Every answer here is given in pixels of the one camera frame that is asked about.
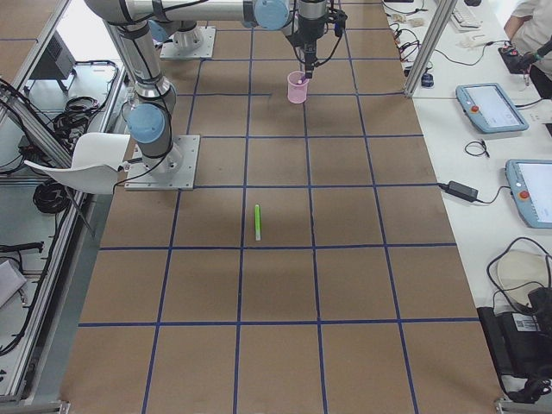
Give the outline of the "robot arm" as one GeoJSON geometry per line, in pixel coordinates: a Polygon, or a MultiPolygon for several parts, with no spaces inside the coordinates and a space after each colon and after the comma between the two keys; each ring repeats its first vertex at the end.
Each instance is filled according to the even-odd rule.
{"type": "Polygon", "coordinates": [[[304,69],[304,78],[331,58],[317,57],[317,41],[329,25],[340,40],[348,19],[346,13],[328,1],[153,1],[146,16],[159,24],[192,20],[241,21],[253,27],[282,31],[297,61],[304,69]]]}
{"type": "Polygon", "coordinates": [[[117,50],[134,75],[136,103],[126,119],[143,165],[156,175],[167,173],[181,159],[173,148],[171,121],[176,91],[160,69],[149,24],[135,22],[124,1],[88,1],[86,5],[114,30],[117,50]]]}

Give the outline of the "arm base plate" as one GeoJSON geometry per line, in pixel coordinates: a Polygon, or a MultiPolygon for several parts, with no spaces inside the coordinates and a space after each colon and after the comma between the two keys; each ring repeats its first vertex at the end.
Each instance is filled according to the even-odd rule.
{"type": "Polygon", "coordinates": [[[165,41],[160,58],[162,60],[211,59],[216,38],[213,26],[196,26],[192,30],[178,31],[165,41]]]}
{"type": "Polygon", "coordinates": [[[146,146],[135,145],[141,161],[130,166],[124,187],[129,191],[192,190],[198,163],[199,135],[175,135],[165,158],[154,159],[142,153],[146,146]]]}

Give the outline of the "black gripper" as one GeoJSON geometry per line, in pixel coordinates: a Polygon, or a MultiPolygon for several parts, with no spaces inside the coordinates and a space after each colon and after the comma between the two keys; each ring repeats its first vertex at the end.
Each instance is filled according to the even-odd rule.
{"type": "Polygon", "coordinates": [[[304,77],[311,79],[317,63],[317,41],[322,37],[321,33],[298,33],[298,43],[303,52],[304,77]]]}

